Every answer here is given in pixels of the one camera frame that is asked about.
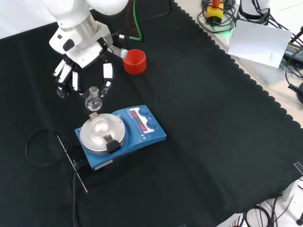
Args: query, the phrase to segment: red silicone cup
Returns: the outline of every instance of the red silicone cup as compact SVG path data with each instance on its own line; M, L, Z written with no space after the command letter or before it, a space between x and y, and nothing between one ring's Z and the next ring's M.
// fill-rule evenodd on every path
M124 69L129 74L139 74L146 69L146 55L140 50L130 50L123 59Z

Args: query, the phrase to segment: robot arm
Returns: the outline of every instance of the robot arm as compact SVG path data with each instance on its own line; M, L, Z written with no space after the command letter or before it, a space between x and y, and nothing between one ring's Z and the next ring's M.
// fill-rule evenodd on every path
M125 8L128 0L42 1L56 18L59 26L49 44L55 51L65 55L53 73L58 84L57 93L61 97L66 96L69 92L64 90L69 88L72 80L73 89L79 94L83 94L80 84L81 75L78 75L76 71L78 66L85 68L97 57L104 55L107 48L121 58L125 58L128 54L127 50L113 46L112 35L107 25L95 21L89 7L91 6L102 14L114 15Z

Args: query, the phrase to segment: black cloth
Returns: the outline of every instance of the black cloth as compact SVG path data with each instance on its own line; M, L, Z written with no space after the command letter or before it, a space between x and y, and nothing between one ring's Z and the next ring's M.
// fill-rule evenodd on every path
M168 8L162 0L138 1L138 17ZM114 32L125 10L93 16ZM128 75L110 56L115 78L102 112L145 104L168 136L98 173L81 173L89 191L77 190L82 227L214 227L279 195L300 176L293 165L303 162L300 125L184 11L174 5L141 27L144 42L128 47L146 53L147 70ZM48 44L56 29L51 24L0 41L1 227L72 226L68 161L39 168L24 155L29 135L42 127L77 144L74 129L88 118L77 94L56 95L50 74L61 56ZM85 80L98 79L97 62ZM32 146L32 156L62 155L40 147Z

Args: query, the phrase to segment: red led display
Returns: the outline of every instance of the red led display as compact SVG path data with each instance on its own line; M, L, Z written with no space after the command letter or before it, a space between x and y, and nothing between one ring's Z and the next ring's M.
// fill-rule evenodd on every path
M136 121L138 122L140 128L142 131L147 131L146 127L144 126L144 124L142 123L140 117L138 116L138 114L136 113L136 111L132 110L131 111L132 115L134 116L134 118L136 119Z
M132 110L131 113L132 113L132 115L133 115L134 117L138 117L136 111Z
M146 127L144 126L144 124L139 123L139 125L140 125L140 128L142 129L142 131L147 131L147 129L146 129Z

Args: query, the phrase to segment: white card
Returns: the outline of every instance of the white card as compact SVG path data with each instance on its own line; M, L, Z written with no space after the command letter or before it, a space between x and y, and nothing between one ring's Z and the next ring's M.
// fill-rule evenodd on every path
M292 32L238 20L228 54L278 68Z

